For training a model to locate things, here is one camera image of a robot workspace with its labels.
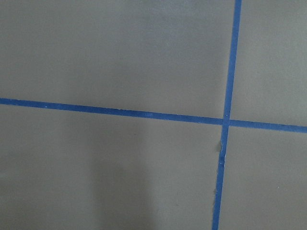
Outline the blue tape line crosswise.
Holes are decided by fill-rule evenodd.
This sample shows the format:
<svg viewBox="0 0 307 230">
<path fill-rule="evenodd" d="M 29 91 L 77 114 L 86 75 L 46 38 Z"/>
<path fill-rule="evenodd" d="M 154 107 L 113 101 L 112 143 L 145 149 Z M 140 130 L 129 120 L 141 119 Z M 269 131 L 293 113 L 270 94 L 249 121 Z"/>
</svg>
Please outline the blue tape line crosswise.
<svg viewBox="0 0 307 230">
<path fill-rule="evenodd" d="M 190 122 L 190 123 L 209 124 L 209 125 L 222 125 L 223 124 L 223 120 L 221 118 L 192 116 L 192 115 L 165 114 L 165 113 L 135 111 L 135 110 L 123 110 L 123 109 L 115 109 L 115 108 L 103 108 L 103 107 L 73 105 L 73 104 L 65 104 L 65 103 L 50 103 L 50 102 L 17 100 L 17 99 L 9 99 L 9 98 L 1 98 L 0 103 L 2 105 L 64 110 L 64 111 L 74 111 L 74 112 L 104 114 L 104 115 L 131 116 L 131 117 L 170 120 L 170 121 L 179 121 L 179 122 Z M 243 120 L 230 120 L 229 126 L 285 131 L 285 132 L 296 132 L 296 133 L 306 133 L 307 132 L 306 126 L 252 122 L 252 121 L 243 121 Z"/>
</svg>

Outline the blue tape line lengthwise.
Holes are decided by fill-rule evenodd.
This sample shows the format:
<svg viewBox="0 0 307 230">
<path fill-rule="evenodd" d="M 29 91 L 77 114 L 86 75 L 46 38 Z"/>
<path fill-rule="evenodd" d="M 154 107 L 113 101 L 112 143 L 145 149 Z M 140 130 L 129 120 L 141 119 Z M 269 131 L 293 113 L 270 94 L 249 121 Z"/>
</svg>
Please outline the blue tape line lengthwise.
<svg viewBox="0 0 307 230">
<path fill-rule="evenodd" d="M 242 7 L 242 1 L 236 0 L 234 4 L 232 36 L 231 36 L 227 81 L 225 89 L 224 113 L 223 113 L 222 130 L 220 138 L 221 149 L 219 153 L 218 167 L 217 167 L 215 198 L 214 198 L 213 218 L 212 218 L 212 227 L 211 227 L 212 230 L 219 229 L 219 219 L 220 219 L 220 210 L 221 210 L 221 201 L 223 193 L 223 183 L 224 183 L 225 159 L 227 152 L 228 133 L 230 127 L 231 107 L 232 107 L 232 97 L 233 97 L 233 86 L 234 86 L 235 69 L 236 69 L 236 56 L 237 56 L 237 45 L 239 37 L 241 7 Z"/>
</svg>

